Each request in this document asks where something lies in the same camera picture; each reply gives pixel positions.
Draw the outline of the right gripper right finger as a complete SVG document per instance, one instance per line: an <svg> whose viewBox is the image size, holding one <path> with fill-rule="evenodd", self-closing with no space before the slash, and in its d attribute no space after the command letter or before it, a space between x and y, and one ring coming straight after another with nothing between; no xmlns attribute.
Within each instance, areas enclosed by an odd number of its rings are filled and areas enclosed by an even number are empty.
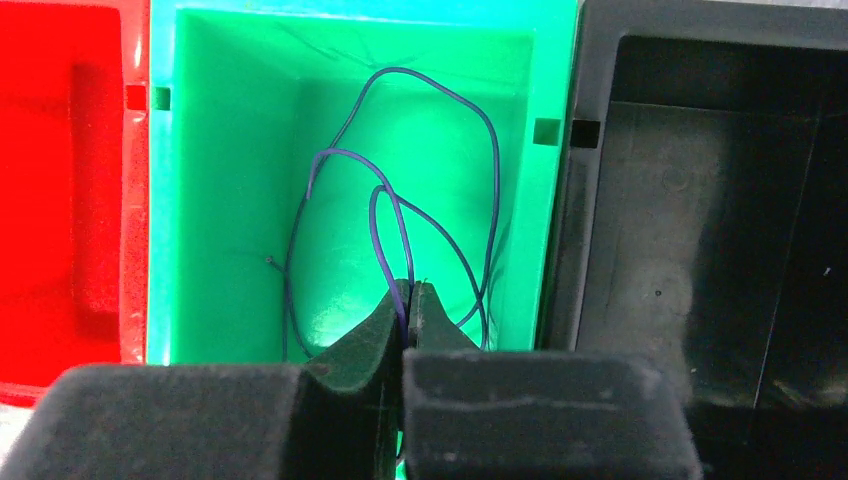
<svg viewBox="0 0 848 480"><path fill-rule="evenodd" d="M683 408L627 355L485 352L429 283L411 295L403 357L410 479L699 479Z"/></svg>

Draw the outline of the green plastic bin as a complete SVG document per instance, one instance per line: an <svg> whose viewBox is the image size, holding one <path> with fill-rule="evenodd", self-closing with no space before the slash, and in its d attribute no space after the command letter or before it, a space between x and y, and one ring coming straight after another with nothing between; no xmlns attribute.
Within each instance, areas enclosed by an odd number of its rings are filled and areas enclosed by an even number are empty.
<svg viewBox="0 0 848 480"><path fill-rule="evenodd" d="M558 181L575 1L155 1L151 364L302 362L431 283L488 346L530 350Z"/></svg>

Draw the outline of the black plastic bin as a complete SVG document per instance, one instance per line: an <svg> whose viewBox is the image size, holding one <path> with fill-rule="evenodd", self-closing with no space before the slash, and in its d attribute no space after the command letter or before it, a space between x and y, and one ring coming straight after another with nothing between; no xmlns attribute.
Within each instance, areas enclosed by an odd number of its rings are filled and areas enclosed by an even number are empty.
<svg viewBox="0 0 848 480"><path fill-rule="evenodd" d="M586 1L539 344L649 359L709 479L847 475L847 11Z"/></svg>

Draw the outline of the red plastic bin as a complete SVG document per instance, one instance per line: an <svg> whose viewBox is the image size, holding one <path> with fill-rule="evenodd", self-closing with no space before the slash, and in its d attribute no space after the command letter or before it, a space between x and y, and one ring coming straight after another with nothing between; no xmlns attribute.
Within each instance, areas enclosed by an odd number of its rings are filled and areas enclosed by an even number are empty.
<svg viewBox="0 0 848 480"><path fill-rule="evenodd" d="M1 402L145 359L147 1L1 5Z"/></svg>

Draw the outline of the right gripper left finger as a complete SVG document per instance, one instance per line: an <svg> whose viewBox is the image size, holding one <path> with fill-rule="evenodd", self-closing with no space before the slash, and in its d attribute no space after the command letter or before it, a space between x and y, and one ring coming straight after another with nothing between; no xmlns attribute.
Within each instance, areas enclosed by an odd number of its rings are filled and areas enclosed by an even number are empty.
<svg viewBox="0 0 848 480"><path fill-rule="evenodd" d="M5 479L391 479L410 286L303 364L91 365L64 373Z"/></svg>

